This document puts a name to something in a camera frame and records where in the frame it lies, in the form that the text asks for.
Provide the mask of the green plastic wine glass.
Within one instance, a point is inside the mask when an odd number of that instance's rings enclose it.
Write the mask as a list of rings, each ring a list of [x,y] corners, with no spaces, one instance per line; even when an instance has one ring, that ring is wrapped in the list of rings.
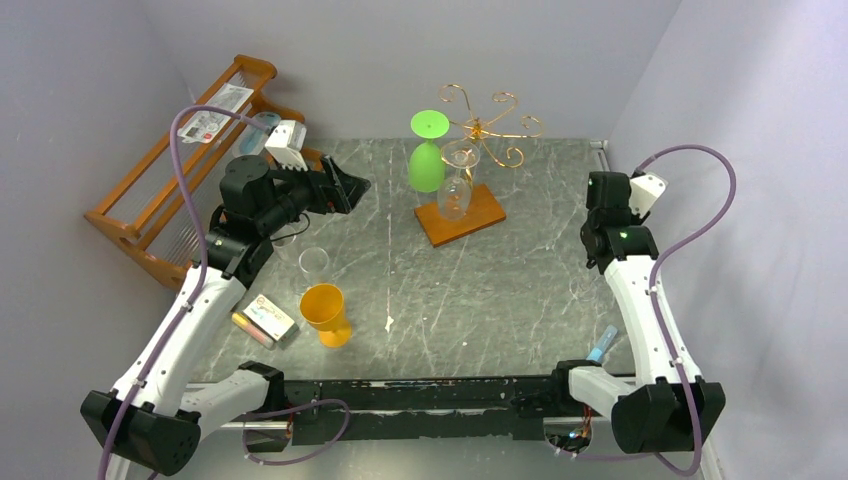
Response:
[[[435,140],[449,131],[449,119],[437,110],[421,110],[412,116],[410,128],[422,142],[410,155],[408,183],[418,192],[435,192],[444,181],[446,171],[440,147]]]

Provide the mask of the clear wine glass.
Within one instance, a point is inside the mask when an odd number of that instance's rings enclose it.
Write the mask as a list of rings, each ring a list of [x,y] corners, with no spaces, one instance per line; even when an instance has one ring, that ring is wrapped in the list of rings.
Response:
[[[478,146],[470,140],[451,141],[441,148],[441,158],[449,168],[437,193],[442,218],[457,221],[463,218],[472,199],[472,170],[480,161]]]

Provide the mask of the orange plastic wine glass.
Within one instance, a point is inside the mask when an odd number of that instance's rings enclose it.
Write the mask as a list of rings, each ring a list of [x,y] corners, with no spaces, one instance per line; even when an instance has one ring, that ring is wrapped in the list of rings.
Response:
[[[320,342],[328,348],[344,346],[352,336],[342,291],[333,284],[310,287],[299,303],[301,315],[313,327]]]

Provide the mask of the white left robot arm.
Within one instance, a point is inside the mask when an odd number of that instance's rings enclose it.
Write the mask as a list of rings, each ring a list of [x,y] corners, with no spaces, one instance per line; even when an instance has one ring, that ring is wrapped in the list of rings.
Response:
[[[191,373],[216,327],[271,257],[273,236],[303,213],[352,212],[370,186],[326,155],[316,170],[277,168],[257,155],[227,164],[222,202],[202,229],[197,256],[166,317],[113,387],[89,392],[81,405],[103,450],[100,478],[119,476],[111,460],[174,475],[208,434],[231,420],[286,413],[285,376],[273,367],[249,361],[193,392],[187,388]]]

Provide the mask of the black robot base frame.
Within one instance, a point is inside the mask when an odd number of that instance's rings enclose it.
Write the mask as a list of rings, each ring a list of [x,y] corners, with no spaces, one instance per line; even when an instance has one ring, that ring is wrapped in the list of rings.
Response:
[[[545,428],[596,411],[570,397],[563,370],[541,375],[422,379],[287,380],[272,407],[248,422],[288,420],[297,445],[337,441],[508,437],[536,441]]]

